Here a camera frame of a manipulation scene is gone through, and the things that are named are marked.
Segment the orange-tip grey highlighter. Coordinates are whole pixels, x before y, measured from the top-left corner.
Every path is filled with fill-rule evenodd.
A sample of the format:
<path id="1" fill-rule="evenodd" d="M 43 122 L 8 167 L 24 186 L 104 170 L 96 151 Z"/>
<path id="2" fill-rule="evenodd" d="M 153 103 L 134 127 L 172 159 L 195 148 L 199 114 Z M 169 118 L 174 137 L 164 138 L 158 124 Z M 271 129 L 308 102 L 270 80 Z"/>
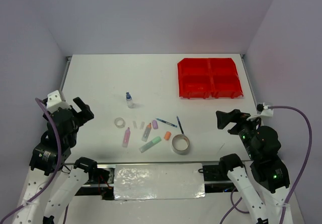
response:
<path id="1" fill-rule="evenodd" d="M 147 142 L 147 139 L 149 137 L 150 131 L 151 131 L 151 123 L 149 123 L 146 126 L 145 131 L 144 131 L 143 136 L 142 136 L 142 139 L 141 139 L 142 141 Z"/>

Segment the orange highlighter cap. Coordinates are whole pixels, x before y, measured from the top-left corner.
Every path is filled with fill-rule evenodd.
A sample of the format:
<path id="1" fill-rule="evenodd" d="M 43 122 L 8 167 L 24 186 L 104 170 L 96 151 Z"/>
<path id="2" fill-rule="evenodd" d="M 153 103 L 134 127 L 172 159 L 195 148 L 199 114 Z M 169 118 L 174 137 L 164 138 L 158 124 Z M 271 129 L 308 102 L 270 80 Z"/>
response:
<path id="1" fill-rule="evenodd" d="M 171 135 L 172 135 L 172 133 L 171 133 L 171 132 L 169 132 L 169 131 L 167 131 L 167 132 L 165 133 L 164 139 L 165 139 L 165 140 L 169 140 L 169 139 L 170 139 L 170 137 L 171 137 Z"/>

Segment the pink highlighter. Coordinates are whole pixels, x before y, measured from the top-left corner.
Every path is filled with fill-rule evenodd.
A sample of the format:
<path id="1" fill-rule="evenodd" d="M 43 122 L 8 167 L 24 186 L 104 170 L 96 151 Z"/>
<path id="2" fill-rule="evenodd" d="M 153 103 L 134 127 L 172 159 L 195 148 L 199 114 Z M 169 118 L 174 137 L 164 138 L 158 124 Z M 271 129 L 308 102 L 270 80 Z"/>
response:
<path id="1" fill-rule="evenodd" d="M 128 143 L 129 143 L 129 139 L 130 139 L 130 128 L 128 127 L 126 130 L 125 130 L 125 133 L 124 133 L 124 137 L 123 137 L 123 142 L 122 142 L 122 147 L 127 147 L 128 146 Z"/>

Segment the blue pen with label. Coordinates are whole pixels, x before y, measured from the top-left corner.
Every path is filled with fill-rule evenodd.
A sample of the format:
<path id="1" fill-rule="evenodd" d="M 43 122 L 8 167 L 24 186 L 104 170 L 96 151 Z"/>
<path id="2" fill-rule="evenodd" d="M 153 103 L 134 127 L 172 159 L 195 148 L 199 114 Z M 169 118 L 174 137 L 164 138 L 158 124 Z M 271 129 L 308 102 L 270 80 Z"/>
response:
<path id="1" fill-rule="evenodd" d="M 177 127 L 178 127 L 177 125 L 175 125 L 175 124 L 173 124 L 173 123 L 170 123 L 170 122 L 168 122 L 168 121 L 165 121 L 165 120 L 163 120 L 163 119 L 160 119 L 160 118 L 156 118 L 156 120 L 157 120 L 157 121 L 159 121 L 159 122 L 162 122 L 162 123 L 164 123 L 164 124 L 167 124 L 167 125 L 169 125 L 169 126 L 175 127 L 175 128 L 177 128 Z"/>

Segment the red compartment bin tray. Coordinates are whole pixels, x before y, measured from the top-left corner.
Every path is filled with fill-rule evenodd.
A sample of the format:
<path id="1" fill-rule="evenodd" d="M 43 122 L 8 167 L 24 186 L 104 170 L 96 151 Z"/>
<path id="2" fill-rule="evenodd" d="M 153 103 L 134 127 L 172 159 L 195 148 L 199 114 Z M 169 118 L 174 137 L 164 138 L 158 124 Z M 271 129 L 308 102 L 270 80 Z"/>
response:
<path id="1" fill-rule="evenodd" d="M 244 95 L 232 58 L 184 58 L 177 67 L 181 98 L 234 99 Z"/>

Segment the silver foil covered plate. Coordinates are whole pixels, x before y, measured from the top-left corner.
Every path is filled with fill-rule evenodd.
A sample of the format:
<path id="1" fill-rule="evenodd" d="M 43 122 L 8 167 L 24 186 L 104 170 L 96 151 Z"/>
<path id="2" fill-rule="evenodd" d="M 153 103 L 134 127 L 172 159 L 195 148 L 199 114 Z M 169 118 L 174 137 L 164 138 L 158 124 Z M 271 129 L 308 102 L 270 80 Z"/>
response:
<path id="1" fill-rule="evenodd" d="M 205 197 L 199 163 L 117 165 L 116 200 L 195 199 Z"/>

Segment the dark blue pen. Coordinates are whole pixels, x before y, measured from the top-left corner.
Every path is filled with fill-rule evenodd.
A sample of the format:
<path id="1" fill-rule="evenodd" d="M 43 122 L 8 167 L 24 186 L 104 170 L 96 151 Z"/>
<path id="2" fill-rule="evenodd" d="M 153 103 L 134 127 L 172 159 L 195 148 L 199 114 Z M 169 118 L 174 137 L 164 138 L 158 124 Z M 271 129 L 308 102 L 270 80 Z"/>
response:
<path id="1" fill-rule="evenodd" d="M 181 121 L 180 121 L 180 119 L 179 119 L 179 117 L 178 117 L 178 116 L 176 116 L 176 118 L 177 118 L 177 122 L 178 122 L 178 126 L 179 126 L 179 128 L 180 128 L 181 134 L 182 134 L 182 135 L 184 135 L 184 131 L 183 131 L 183 128 L 182 128 Z"/>

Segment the purple highlighter cap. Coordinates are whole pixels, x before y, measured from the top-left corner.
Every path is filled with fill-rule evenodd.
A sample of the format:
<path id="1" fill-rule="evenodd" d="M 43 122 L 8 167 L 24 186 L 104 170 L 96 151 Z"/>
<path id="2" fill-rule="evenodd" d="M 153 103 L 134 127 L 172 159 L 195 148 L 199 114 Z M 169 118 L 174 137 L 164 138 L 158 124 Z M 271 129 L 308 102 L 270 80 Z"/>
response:
<path id="1" fill-rule="evenodd" d="M 153 129 L 158 129 L 158 124 L 157 124 L 156 120 L 152 121 L 152 127 L 153 127 Z"/>

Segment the green highlighter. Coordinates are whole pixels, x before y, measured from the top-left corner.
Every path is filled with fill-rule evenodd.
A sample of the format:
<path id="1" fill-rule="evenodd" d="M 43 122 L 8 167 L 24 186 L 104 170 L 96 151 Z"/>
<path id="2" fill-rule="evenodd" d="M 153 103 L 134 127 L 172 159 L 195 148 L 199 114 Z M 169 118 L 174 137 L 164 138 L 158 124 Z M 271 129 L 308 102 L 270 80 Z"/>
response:
<path id="1" fill-rule="evenodd" d="M 148 149 L 150 149 L 151 147 L 155 146 L 157 143 L 159 143 L 162 139 L 158 136 L 155 137 L 154 139 L 152 139 L 151 141 L 149 141 L 148 143 L 146 143 L 145 145 L 143 145 L 139 150 L 141 153 L 147 151 Z"/>

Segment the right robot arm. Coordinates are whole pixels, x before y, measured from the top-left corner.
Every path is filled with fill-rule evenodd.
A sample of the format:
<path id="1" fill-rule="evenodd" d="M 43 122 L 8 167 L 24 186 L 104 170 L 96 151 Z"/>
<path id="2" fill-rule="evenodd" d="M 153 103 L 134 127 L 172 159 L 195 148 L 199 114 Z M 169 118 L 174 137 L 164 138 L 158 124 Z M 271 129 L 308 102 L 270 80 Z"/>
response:
<path id="1" fill-rule="evenodd" d="M 259 196 L 237 154 L 220 158 L 219 175 L 230 179 L 239 191 L 253 223 L 292 223 L 291 209 L 286 204 L 290 192 L 290 180 L 285 164 L 278 157 L 281 143 L 277 132 L 261 125 L 260 117 L 250 119 L 249 113 L 238 109 L 231 112 L 216 112 L 217 127 L 224 129 L 228 124 L 231 135 L 240 137 L 252 163 L 252 176 L 262 195 Z"/>

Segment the clear blue-cap spray bottle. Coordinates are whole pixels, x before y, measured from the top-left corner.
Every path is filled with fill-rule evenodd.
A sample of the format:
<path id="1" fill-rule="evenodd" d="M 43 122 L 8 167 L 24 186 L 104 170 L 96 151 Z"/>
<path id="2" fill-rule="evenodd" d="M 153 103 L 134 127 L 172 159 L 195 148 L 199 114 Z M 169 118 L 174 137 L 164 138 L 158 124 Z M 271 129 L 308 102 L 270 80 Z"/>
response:
<path id="1" fill-rule="evenodd" d="M 128 108 L 134 108 L 133 99 L 132 99 L 129 92 L 126 92 L 126 103 L 127 103 Z"/>

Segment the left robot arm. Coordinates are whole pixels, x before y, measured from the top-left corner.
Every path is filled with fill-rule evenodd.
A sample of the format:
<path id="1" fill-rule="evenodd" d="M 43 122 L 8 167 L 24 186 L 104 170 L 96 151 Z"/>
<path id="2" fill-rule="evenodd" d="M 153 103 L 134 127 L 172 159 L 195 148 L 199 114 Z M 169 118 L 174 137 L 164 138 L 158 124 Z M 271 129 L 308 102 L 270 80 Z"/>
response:
<path id="1" fill-rule="evenodd" d="M 13 223 L 58 223 L 61 218 L 67 218 L 69 204 L 83 184 L 93 183 L 99 176 L 97 162 L 81 157 L 58 190 L 52 192 L 71 148 L 76 145 L 79 128 L 92 120 L 94 114 L 79 97 L 73 99 L 79 112 L 59 93 L 35 101 L 43 111 L 47 130 L 33 149 L 24 198 L 18 207 L 1 219 L 1 223 L 11 216 L 14 217 Z"/>

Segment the large silver tape roll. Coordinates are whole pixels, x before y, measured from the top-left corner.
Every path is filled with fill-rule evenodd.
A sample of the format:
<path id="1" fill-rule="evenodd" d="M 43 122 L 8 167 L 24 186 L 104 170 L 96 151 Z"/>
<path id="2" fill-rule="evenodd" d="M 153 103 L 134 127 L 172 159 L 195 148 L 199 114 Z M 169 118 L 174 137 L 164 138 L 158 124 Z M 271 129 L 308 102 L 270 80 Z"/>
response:
<path id="1" fill-rule="evenodd" d="M 175 135 L 171 146 L 173 152 L 179 155 L 187 155 L 190 151 L 190 141 L 183 134 Z"/>

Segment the small clear tape roll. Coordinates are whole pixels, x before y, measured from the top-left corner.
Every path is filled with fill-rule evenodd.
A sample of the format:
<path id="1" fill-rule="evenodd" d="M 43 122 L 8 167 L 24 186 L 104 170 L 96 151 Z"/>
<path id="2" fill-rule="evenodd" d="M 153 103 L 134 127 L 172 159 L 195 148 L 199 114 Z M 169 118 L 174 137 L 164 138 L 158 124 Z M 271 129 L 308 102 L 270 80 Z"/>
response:
<path id="1" fill-rule="evenodd" d="M 117 117 L 115 120 L 114 120 L 114 124 L 117 128 L 124 128 L 126 123 L 125 123 L 125 120 L 121 117 Z"/>

